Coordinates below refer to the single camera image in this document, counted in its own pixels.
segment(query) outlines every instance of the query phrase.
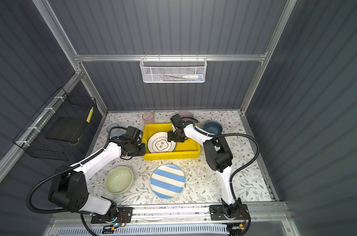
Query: green bowl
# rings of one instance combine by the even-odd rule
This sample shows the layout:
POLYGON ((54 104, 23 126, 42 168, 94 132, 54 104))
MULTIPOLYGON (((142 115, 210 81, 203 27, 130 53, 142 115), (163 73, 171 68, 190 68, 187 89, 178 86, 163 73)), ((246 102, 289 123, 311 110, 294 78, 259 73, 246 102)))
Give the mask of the green bowl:
POLYGON ((120 195, 128 191, 134 183, 130 168, 120 166, 112 169, 105 178, 105 189, 111 194, 120 195))

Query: white mesh basket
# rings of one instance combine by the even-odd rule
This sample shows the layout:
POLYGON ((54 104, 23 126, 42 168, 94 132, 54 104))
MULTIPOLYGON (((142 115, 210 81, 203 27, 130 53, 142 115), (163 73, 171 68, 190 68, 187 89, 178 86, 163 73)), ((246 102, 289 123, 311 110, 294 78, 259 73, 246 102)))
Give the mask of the white mesh basket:
POLYGON ((203 83, 205 81, 206 58, 193 61, 140 60, 145 83, 203 83))

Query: dark blue bowl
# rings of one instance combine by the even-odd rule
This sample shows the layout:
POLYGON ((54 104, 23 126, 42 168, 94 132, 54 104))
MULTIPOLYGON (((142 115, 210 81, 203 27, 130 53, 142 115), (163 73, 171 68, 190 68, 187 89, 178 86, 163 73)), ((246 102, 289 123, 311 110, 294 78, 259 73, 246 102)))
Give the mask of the dark blue bowl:
POLYGON ((220 135, 223 131, 222 125, 216 121, 208 121, 203 125, 203 130, 215 135, 220 135))

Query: black wire basket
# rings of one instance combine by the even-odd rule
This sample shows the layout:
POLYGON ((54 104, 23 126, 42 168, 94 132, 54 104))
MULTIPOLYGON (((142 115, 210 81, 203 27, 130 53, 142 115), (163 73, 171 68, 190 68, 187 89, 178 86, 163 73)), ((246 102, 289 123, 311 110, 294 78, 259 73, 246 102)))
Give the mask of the black wire basket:
POLYGON ((35 125, 25 125, 13 140, 33 158, 71 160, 80 153, 77 144, 90 122, 96 100, 68 93, 56 98, 35 125))

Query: basket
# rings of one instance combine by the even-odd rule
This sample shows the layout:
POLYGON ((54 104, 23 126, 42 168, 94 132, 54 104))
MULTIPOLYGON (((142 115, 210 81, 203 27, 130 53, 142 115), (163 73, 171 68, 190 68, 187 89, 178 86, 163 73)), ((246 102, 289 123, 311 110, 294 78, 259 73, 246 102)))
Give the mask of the basket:
MULTIPOLYGON (((145 125, 142 137, 142 143, 146 144, 148 139, 157 132, 168 132, 173 130, 172 124, 152 124, 145 125)), ((201 147, 199 143, 193 139, 188 139, 184 143, 177 143, 176 149, 171 153, 150 153, 146 150, 144 155, 145 160, 166 160, 166 159, 185 159, 185 158, 198 158, 200 156, 201 147)))
POLYGON ((90 122, 96 101, 92 97, 63 94, 33 126, 25 126, 13 143, 33 158, 70 160, 82 154, 77 145, 90 122))
POLYGON ((164 61, 142 58, 140 69, 145 83, 203 83, 207 61, 164 61))

